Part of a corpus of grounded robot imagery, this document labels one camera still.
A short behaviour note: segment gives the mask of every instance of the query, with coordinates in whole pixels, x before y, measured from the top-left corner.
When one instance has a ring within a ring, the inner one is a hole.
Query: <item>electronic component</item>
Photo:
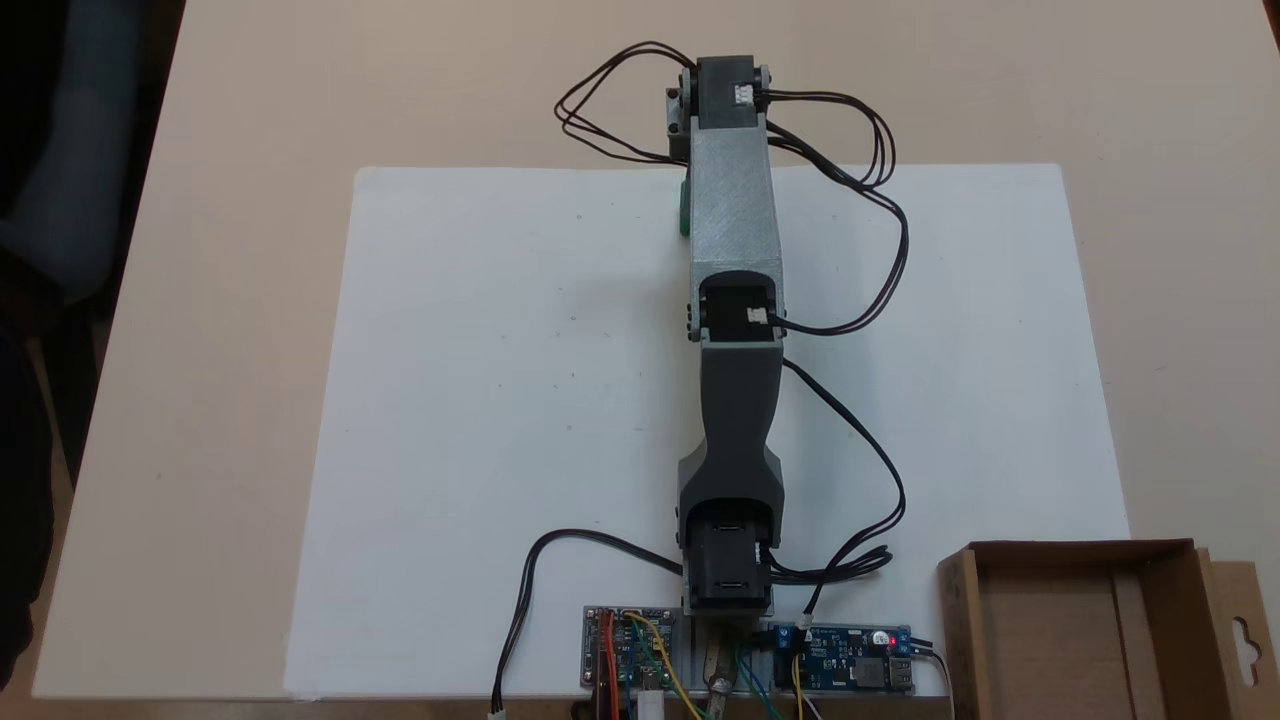
[[[800,657],[800,683],[812,692],[899,693],[915,689],[911,680],[911,628],[899,625],[771,624],[773,685],[790,689],[792,660]]]
[[[582,653],[580,664],[579,682],[582,687],[591,687],[596,680],[596,655],[603,648],[600,637],[600,618],[613,614],[613,656],[614,666],[618,669],[618,684],[631,683],[632,689],[666,689],[671,687],[671,674],[662,666],[658,651],[653,647],[649,633],[644,635],[644,642],[637,642],[635,624],[623,616],[634,612],[650,620],[662,635],[663,644],[669,650],[678,647],[680,639],[677,626],[681,612],[678,607],[599,607],[588,606],[582,609]],[[680,653],[673,653],[672,662],[678,660]]]

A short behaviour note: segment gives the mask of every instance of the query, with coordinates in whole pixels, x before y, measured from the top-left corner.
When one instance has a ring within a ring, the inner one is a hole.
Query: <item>brown cardboard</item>
[[[1252,564],[1212,564],[1189,539],[975,542],[938,578],[960,720],[1280,717]],[[1238,615],[1261,651],[1254,687]]]

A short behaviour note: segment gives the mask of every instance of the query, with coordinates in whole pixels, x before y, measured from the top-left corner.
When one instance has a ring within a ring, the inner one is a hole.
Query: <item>white connector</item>
[[[664,691],[640,691],[636,693],[636,720],[663,720]]]

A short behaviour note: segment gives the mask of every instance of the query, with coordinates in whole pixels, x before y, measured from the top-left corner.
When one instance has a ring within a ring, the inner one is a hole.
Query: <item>blue circuit board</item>
[[[773,684],[791,689],[800,657],[805,692],[911,693],[911,628],[908,625],[771,625],[777,644]]]

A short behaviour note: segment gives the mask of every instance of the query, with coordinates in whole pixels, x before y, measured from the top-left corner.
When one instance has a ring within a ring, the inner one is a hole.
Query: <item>table surface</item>
[[[189,0],[36,694],[284,694],[351,178],[609,167],[550,104],[649,37],[855,94],[908,163],[1061,164],[1132,529],[1256,560],[1280,614],[1280,55],[1258,0]],[[668,74],[620,70],[599,122],[660,142],[639,108]],[[851,113],[785,110],[867,156]]]

